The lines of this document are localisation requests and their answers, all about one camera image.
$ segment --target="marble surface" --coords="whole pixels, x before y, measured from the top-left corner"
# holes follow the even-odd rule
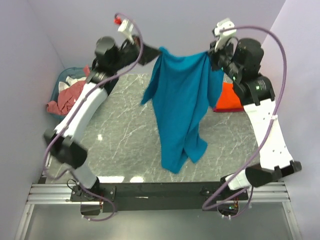
[[[152,103],[140,105],[150,77],[122,77],[90,120],[81,144],[88,149],[94,174],[123,182],[219,181],[234,173],[257,149],[244,112],[215,113],[209,109],[199,125],[200,136],[208,142],[202,159],[197,164],[188,159],[179,174],[163,169]],[[65,166],[53,159],[49,172],[57,176],[63,169]],[[56,183],[65,183],[68,178],[65,175]]]

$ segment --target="laundry basket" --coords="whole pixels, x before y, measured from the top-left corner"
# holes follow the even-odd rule
[[[84,73],[84,68],[83,67],[71,67],[71,68],[67,68],[65,69],[63,72],[60,73],[56,83],[55,83],[55,86],[54,86],[54,89],[53,89],[53,92],[52,92],[52,95],[51,95],[51,98],[50,98],[50,101],[58,101],[58,95],[59,95],[59,82],[66,82],[66,79],[67,77],[70,77],[70,78],[73,78],[73,79],[80,79],[80,78],[83,78],[85,77],[85,73]],[[57,114],[53,114],[53,113],[50,113],[55,119],[58,119],[60,122],[65,118],[65,116],[61,116],[61,115],[57,115]]]

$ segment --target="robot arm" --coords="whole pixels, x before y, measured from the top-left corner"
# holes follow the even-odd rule
[[[99,179],[92,173],[87,163],[87,150],[79,143],[81,142],[84,130],[88,125],[97,108],[107,99],[113,88],[118,82],[118,78],[107,82],[104,85],[100,83],[107,77],[117,74],[122,68],[132,64],[138,58],[140,52],[139,37],[131,35],[132,27],[128,20],[120,22],[118,31],[123,33],[127,40],[118,47],[112,37],[104,36],[96,43],[94,51],[96,58],[92,63],[92,68],[87,83],[84,85],[81,95],[72,107],[71,111],[56,126],[55,129],[47,129],[44,133],[44,139],[47,145],[63,131],[66,124],[68,128],[58,138],[50,149],[50,153],[61,164],[69,165],[73,170],[73,174],[82,185],[90,189],[92,193],[99,191]],[[143,44],[143,53],[139,60],[140,65],[146,65],[155,59],[161,52],[153,47]],[[85,101],[84,98],[88,92],[93,91]],[[72,119],[78,106],[81,105],[79,111]]]
[[[223,70],[233,81],[233,90],[239,97],[248,115],[257,144],[265,138],[270,120],[273,125],[268,139],[260,150],[260,163],[243,169],[228,184],[229,190],[245,187],[260,187],[302,169],[300,162],[294,161],[286,147],[278,117],[273,115],[276,101],[271,81],[259,73],[264,55],[261,44],[251,38],[242,38],[234,45],[230,42],[236,34],[230,19],[219,22],[212,31],[217,40],[210,44],[208,52],[212,70]],[[231,175],[221,179],[225,182]]]

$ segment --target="white wall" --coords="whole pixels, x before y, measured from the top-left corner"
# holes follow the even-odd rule
[[[40,176],[42,134],[55,124],[45,104],[63,66],[26,1],[0,1],[0,30],[0,239],[11,240]]]
[[[124,38],[113,23],[116,12],[134,18],[144,41],[176,55],[208,49],[217,22],[230,17],[237,25],[271,28],[285,0],[28,0],[66,67],[91,64],[97,40]],[[242,31],[239,36],[246,36]],[[260,32],[251,32],[263,41]],[[134,72],[151,72],[152,64]]]
[[[283,42],[288,60],[286,90],[279,121],[293,158],[302,171],[286,179],[303,238],[319,239],[320,208],[320,2],[286,0],[271,30]],[[279,93],[283,64],[279,48],[269,37],[263,43],[262,72]]]

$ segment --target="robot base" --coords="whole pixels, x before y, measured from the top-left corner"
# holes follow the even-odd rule
[[[163,183],[100,183],[101,194],[116,205],[118,211],[142,210],[187,210],[202,209],[203,203],[221,186],[213,182],[163,182]],[[216,201],[224,200],[233,194],[219,195]],[[239,200],[248,200],[248,193],[238,196]],[[79,186],[75,185],[70,197],[71,202],[82,202],[81,214],[97,216],[101,211],[99,199],[88,199]],[[103,213],[112,212],[109,203],[102,205]]]

